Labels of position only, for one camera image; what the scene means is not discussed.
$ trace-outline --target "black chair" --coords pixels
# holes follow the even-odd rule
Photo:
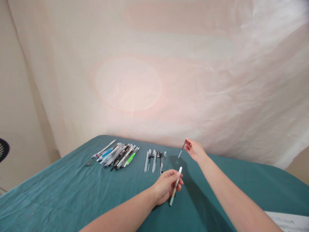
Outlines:
[[[9,150],[9,144],[5,140],[0,139],[0,162],[5,159],[9,153]]]

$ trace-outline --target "green pen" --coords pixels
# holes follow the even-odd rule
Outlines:
[[[134,150],[133,154],[130,156],[130,158],[128,159],[128,161],[126,162],[126,164],[125,164],[123,167],[127,166],[127,165],[131,162],[131,160],[134,158],[134,156],[136,155],[136,153],[138,152],[138,150],[139,150],[139,148],[136,148],[136,149]]]

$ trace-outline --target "paper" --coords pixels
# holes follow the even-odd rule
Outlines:
[[[309,232],[309,217],[267,212],[268,216],[285,232],[291,231],[308,231]]]

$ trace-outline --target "wall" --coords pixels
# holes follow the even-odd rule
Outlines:
[[[0,138],[10,145],[0,163],[0,187],[10,190],[57,159],[35,85],[29,84],[23,53],[8,4],[0,0]]]
[[[309,185],[309,147],[303,150],[288,166],[287,172]]]

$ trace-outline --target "blue pen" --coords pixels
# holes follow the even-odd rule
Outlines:
[[[108,155],[112,150],[114,150],[117,147],[117,145],[113,146],[111,149],[107,150],[107,152],[105,152],[103,155],[101,155],[100,157],[104,157],[106,155]]]

